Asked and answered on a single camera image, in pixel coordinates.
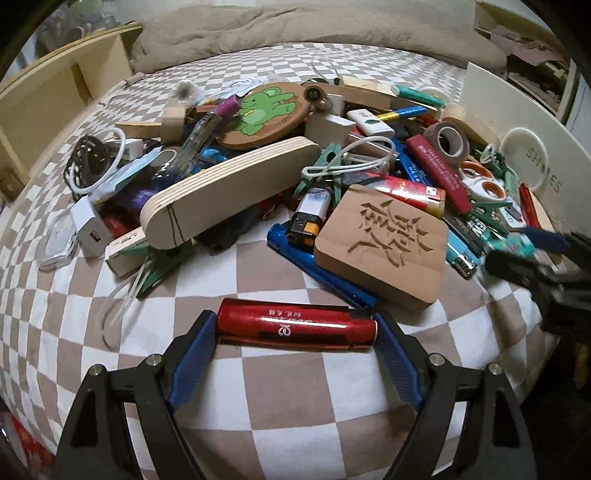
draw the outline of scissors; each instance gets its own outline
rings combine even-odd
[[[478,202],[505,202],[505,190],[494,182],[495,176],[479,163],[464,161],[460,163],[459,177],[470,192],[470,196]]]

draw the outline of brown tape roll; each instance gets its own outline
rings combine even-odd
[[[184,105],[170,105],[164,107],[160,125],[160,140],[163,144],[178,142],[183,136],[185,117]]]
[[[454,123],[436,123],[423,135],[448,165],[457,167],[467,159],[470,151],[468,138]]]

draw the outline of pile of clutter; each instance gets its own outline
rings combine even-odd
[[[78,141],[64,170],[75,204],[39,268],[68,263],[77,244],[104,255],[126,278],[113,295],[131,285],[112,324],[197,242],[227,249],[285,205],[291,220],[268,234],[280,255],[356,295],[424,307],[446,262],[468,279],[485,253],[532,257],[553,235],[496,134],[450,102],[351,77],[257,77],[207,99],[181,82],[160,122]]]

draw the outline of beige blanket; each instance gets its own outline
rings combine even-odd
[[[473,31],[442,30],[375,9],[196,6],[144,22],[132,66],[151,73],[222,53],[306,41],[397,48],[494,72],[506,65],[505,54]]]

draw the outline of metal screw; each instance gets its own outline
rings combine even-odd
[[[439,353],[432,353],[429,355],[429,361],[436,367],[440,367],[445,363],[445,358],[443,358],[443,355],[440,355]]]
[[[503,367],[499,364],[490,364],[488,370],[493,375],[501,375],[503,373]]]
[[[159,353],[152,353],[152,355],[148,355],[148,358],[146,358],[146,363],[151,367],[159,365],[161,361],[162,355],[160,355]]]
[[[93,377],[96,377],[103,371],[103,366],[101,364],[94,364],[92,367],[88,369],[88,373]]]

